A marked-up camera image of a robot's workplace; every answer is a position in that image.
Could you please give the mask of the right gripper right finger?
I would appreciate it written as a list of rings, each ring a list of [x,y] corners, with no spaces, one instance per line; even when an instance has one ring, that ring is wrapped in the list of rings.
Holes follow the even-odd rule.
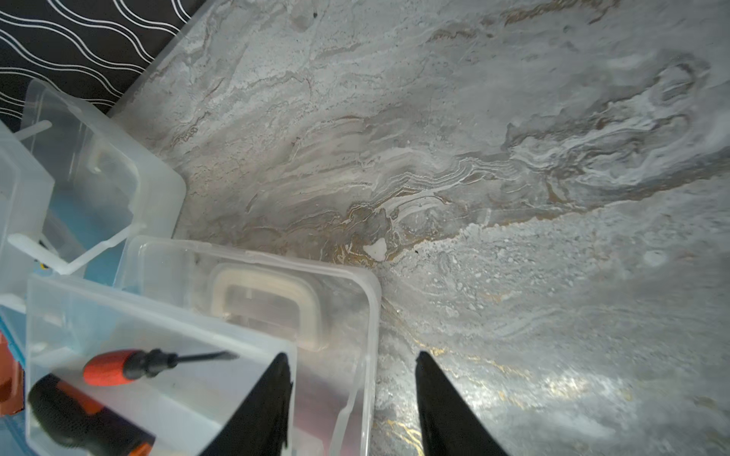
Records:
[[[416,359],[414,376],[425,455],[508,455],[426,351]]]

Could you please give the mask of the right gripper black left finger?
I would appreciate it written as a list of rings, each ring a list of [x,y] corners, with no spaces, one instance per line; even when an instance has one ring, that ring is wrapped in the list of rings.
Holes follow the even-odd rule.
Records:
[[[279,353],[201,456],[281,455],[293,389],[288,356]]]

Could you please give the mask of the pink toolbox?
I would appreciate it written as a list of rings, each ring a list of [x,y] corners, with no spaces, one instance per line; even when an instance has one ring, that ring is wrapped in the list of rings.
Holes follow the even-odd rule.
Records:
[[[56,387],[121,418],[113,433],[150,438],[154,455],[197,455],[280,353],[293,383],[284,453],[370,450],[381,287],[367,270],[141,236],[113,286],[35,275],[28,291],[26,437],[41,455],[89,453],[42,417]],[[96,355],[154,349],[234,359],[121,386],[83,378]]]

